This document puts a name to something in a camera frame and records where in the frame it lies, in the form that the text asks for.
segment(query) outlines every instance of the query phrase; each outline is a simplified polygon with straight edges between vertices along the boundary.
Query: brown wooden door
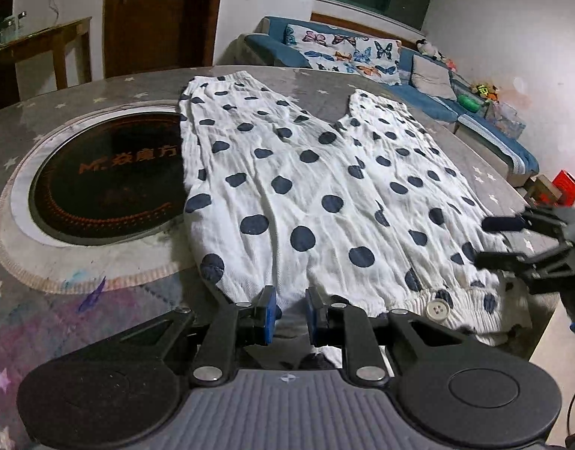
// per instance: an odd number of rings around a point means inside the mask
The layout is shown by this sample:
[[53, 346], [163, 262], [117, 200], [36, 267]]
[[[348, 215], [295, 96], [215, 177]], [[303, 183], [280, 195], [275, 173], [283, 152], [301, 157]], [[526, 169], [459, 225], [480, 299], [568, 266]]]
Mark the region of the brown wooden door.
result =
[[106, 77], [212, 65], [220, 0], [105, 0]]

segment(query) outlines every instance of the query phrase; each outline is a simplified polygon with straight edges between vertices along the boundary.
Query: pink star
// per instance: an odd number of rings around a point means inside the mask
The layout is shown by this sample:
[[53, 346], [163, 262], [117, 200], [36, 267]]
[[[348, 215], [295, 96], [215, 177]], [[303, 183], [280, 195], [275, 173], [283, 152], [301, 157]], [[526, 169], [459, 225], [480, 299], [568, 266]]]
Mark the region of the pink star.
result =
[[8, 372], [6, 370], [6, 368], [0, 372], [0, 389], [4, 391], [4, 393], [6, 392], [6, 390], [8, 389], [8, 386], [10, 385], [10, 379], [8, 378]]

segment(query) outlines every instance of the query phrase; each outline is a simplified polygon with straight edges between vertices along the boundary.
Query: pillow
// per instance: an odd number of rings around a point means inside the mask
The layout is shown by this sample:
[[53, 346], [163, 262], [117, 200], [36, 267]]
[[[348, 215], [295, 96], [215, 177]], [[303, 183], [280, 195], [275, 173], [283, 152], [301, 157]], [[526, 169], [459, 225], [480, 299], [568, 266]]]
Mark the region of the pillow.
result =
[[450, 86], [449, 71], [420, 55], [413, 56], [411, 84], [422, 93], [456, 101]]
[[352, 56], [352, 64], [363, 76], [376, 81], [394, 85], [400, 84], [398, 62], [400, 46], [398, 40], [377, 39], [375, 37], [357, 37], [357, 48]]
[[356, 72], [350, 63], [356, 44], [354, 37], [318, 33], [300, 25], [288, 25], [284, 43], [299, 51], [313, 69], [348, 74]]

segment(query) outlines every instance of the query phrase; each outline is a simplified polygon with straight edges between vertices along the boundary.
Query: sofa armrest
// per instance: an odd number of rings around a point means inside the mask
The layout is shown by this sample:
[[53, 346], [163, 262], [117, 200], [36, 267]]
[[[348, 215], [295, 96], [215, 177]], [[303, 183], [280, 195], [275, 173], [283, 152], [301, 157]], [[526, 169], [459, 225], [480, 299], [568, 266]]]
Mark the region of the sofa armrest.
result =
[[244, 41], [267, 66], [310, 68], [309, 62], [300, 52], [269, 35], [250, 34], [244, 38]]

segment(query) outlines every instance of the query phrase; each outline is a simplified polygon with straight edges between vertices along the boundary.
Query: button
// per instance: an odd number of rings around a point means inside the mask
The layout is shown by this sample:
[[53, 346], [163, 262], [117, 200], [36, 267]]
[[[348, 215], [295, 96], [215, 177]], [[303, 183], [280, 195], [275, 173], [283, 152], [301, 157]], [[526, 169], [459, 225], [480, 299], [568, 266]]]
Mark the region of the button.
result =
[[450, 306], [443, 299], [434, 299], [425, 306], [425, 316], [431, 321], [441, 323], [450, 314]]

